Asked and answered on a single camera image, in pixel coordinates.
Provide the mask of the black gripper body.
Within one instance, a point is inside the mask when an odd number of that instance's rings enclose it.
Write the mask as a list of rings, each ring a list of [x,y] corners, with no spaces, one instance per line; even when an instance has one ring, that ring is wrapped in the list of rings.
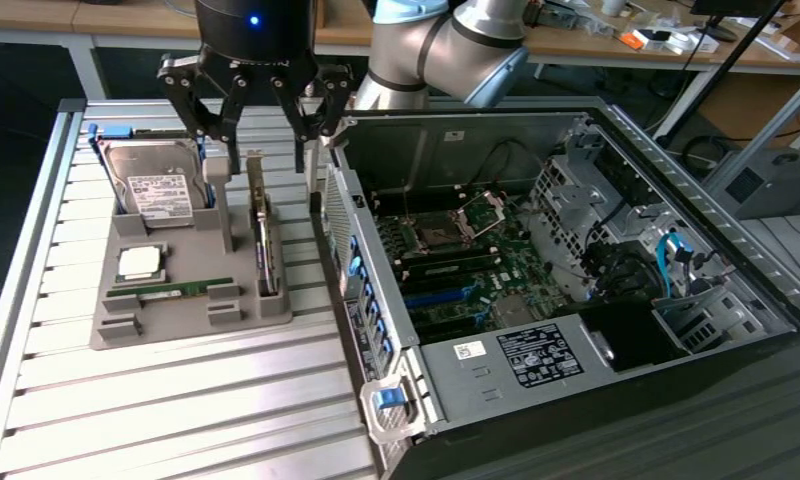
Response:
[[[247,65],[315,75],[316,3],[307,0],[197,0],[204,47]]]

